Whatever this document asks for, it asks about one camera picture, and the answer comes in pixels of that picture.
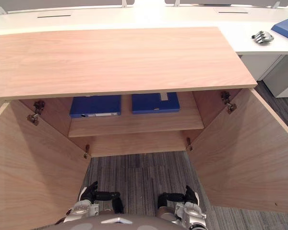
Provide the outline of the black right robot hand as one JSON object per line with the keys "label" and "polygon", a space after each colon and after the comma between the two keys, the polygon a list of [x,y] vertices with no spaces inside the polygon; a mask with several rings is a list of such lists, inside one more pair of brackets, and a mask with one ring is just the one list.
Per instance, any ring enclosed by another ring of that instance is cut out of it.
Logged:
{"label": "black right robot hand", "polygon": [[196,192],[194,192],[188,185],[186,185],[186,191],[184,194],[182,193],[162,193],[158,196],[157,200],[157,208],[167,207],[168,202],[176,202],[176,203],[192,203],[196,205],[200,205],[199,196]]}

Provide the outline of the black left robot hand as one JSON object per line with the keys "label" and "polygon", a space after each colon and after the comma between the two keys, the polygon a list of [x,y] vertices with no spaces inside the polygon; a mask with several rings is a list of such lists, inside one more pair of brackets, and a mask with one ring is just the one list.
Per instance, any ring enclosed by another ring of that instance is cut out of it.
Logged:
{"label": "black left robot hand", "polygon": [[79,201],[88,200],[93,204],[95,201],[111,201],[115,214],[123,214],[124,207],[120,197],[120,192],[97,191],[98,181],[84,188],[79,195]]}

